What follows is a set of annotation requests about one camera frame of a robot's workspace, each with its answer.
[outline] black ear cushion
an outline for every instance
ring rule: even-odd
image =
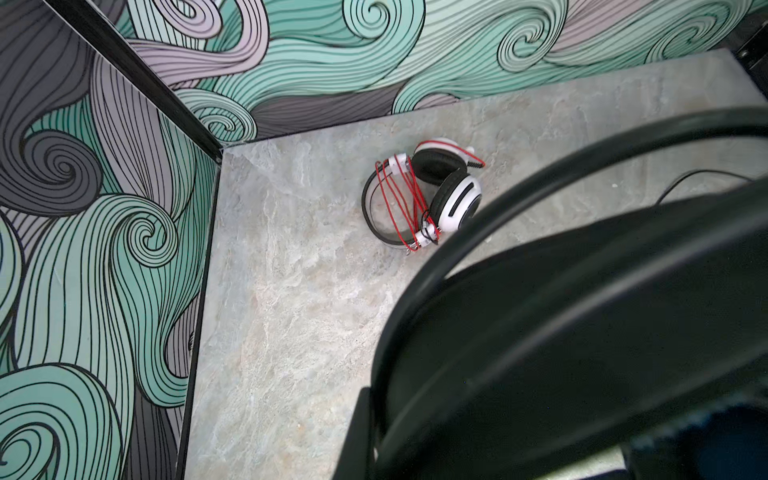
[[[429,216],[432,217],[435,223],[439,222],[442,210],[445,208],[445,204],[448,203],[448,199],[453,191],[468,176],[469,174],[466,171],[457,170],[448,175],[448,178],[445,179],[445,182],[437,190],[435,197],[432,198],[432,203],[429,205]]]
[[[416,178],[438,186],[453,172],[467,171],[467,164],[460,156],[436,148],[416,152],[411,158],[411,166]]]

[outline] black curved tube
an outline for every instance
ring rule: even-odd
[[[389,315],[371,371],[373,407],[382,412],[384,385],[418,308],[445,276],[488,235],[549,195],[583,177],[637,155],[704,138],[768,137],[768,108],[705,111],[657,121],[589,145],[554,162],[504,192],[480,210],[425,263]]]

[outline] wall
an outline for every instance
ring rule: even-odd
[[[0,65],[0,477],[173,478],[219,167],[41,0]]]
[[[766,3],[127,0],[115,25],[241,142],[704,51]]]

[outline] gray marble surface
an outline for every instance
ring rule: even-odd
[[[763,102],[730,54],[715,51],[227,150],[187,478],[332,475],[386,317],[436,251],[406,256],[367,230],[359,198],[374,161],[411,152],[430,137],[451,137],[474,146],[488,163],[478,173],[487,204],[545,165],[618,131]],[[513,220],[465,264],[653,203],[694,167],[763,174],[767,151],[758,140],[703,141],[613,167]],[[700,175],[673,197],[734,184]],[[596,462],[610,467],[621,457],[614,451]]]

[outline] headset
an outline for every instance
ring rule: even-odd
[[[485,162],[475,156],[475,149],[459,147],[453,140],[438,137],[420,143],[413,154],[397,154],[383,162],[376,162],[376,171],[362,189],[362,215],[368,228],[384,244],[415,252],[430,243],[437,244],[440,233],[454,232],[472,218],[480,206],[482,188],[477,178],[468,172],[469,167],[483,168]],[[406,196],[394,182],[401,175],[413,197],[411,210]],[[426,205],[416,179],[435,185],[437,193],[429,207]],[[388,236],[376,229],[370,211],[374,195],[381,190],[389,218],[397,231]],[[408,230],[399,230],[388,200],[394,199],[406,222]]]

